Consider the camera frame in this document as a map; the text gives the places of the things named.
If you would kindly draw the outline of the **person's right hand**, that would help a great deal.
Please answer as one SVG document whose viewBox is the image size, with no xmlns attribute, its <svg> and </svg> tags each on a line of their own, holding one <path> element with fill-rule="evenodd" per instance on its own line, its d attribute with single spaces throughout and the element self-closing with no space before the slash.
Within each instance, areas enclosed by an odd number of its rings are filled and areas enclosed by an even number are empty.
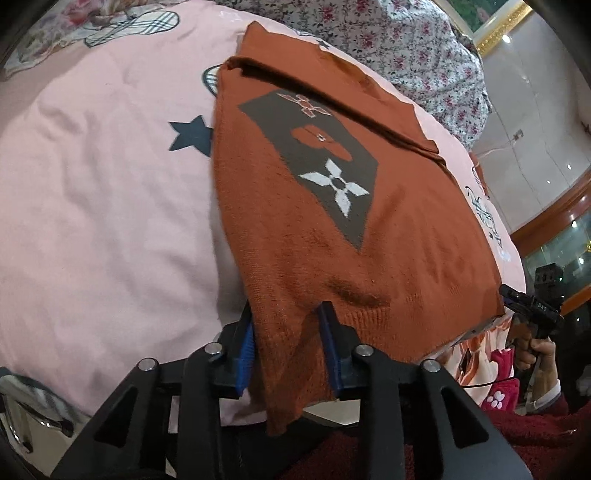
<svg viewBox="0 0 591 480">
<path fill-rule="evenodd" d="M 514 323 L 510 338 L 515 350 L 514 367 L 532 374 L 529 403 L 539 402 L 549 393 L 559 393 L 556 344 L 550 338 L 536 339 L 533 328 L 526 323 Z"/>
</svg>

